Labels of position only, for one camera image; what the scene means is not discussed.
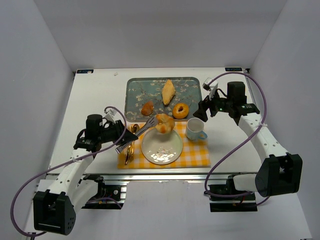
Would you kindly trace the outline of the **round twisted bread roll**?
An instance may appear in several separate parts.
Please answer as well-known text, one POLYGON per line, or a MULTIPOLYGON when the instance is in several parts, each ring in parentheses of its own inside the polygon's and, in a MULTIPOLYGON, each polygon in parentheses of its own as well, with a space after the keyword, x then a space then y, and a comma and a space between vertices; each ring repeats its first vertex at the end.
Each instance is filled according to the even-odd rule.
POLYGON ((155 128, 161 134, 170 133, 175 127, 175 121, 172 117, 168 116, 165 113, 157 114, 156 119, 158 121, 155 128))

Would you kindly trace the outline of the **silver metal tongs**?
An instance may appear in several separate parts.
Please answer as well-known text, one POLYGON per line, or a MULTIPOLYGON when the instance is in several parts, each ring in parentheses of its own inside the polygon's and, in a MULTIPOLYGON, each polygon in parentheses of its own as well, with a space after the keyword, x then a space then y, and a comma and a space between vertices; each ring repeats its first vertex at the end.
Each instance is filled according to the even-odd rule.
POLYGON ((134 141, 136 141, 144 132, 146 132, 148 129, 155 127, 158 124, 158 120, 155 116, 149 118, 146 123, 134 134, 137 138, 134 140, 131 140, 125 144, 122 144, 118 146, 115 151, 120 154, 126 147, 131 145, 134 141))

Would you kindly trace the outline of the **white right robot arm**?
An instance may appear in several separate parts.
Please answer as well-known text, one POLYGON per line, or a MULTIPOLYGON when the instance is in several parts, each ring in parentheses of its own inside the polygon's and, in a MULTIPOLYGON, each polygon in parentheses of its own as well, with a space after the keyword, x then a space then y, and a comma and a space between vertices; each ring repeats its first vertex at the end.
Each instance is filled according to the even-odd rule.
POLYGON ((218 112, 227 113, 248 136, 257 151, 261 166, 257 173, 230 175, 225 187, 212 194, 236 196, 258 192, 262 197, 296 193, 300 187, 303 161, 298 154, 290 154, 262 122, 263 117, 253 103, 247 102, 246 86, 241 81, 227 84, 227 92, 218 83, 203 84, 209 95, 198 103, 194 117, 206 122, 218 112))

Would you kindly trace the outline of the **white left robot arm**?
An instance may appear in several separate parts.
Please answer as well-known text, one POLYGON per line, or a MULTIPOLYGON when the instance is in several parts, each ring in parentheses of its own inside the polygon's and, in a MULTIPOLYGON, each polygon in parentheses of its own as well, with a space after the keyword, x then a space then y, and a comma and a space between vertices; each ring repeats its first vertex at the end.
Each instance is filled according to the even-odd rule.
POLYGON ((105 143, 122 145, 138 137, 131 133, 120 120, 103 125, 100 114, 87 116, 85 129, 77 136, 66 165, 55 181, 45 190, 37 191, 33 198, 33 224, 37 231, 68 235, 72 231, 77 212, 92 197, 100 196, 102 178, 82 177, 93 162, 96 152, 105 143))

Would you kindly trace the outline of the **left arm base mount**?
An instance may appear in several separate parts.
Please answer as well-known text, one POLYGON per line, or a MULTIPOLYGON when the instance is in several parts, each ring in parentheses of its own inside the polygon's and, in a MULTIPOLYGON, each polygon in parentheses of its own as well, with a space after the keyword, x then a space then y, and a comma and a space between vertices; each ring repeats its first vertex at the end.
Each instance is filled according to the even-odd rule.
POLYGON ((89 199, 82 209, 120 210, 125 202, 125 186, 118 182, 111 183, 102 175, 86 174, 83 180, 97 183, 97 194, 89 199))

